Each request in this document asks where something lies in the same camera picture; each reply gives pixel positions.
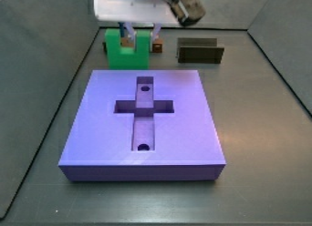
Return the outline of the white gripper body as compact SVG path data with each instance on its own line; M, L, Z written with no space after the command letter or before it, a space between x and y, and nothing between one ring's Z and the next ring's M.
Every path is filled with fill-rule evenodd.
M93 0L93 14L102 22L178 24L163 0Z

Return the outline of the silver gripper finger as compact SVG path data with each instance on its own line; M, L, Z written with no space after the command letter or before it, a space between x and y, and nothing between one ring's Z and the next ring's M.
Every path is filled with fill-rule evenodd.
M136 31L132 27L132 23L131 22L126 22L124 23L124 28L127 29L128 31L128 38L135 41L135 37L136 37Z
M158 33L160 30L162 25L159 23L154 23L154 28L152 28L152 32L151 32L151 44L154 43L154 41L158 38Z

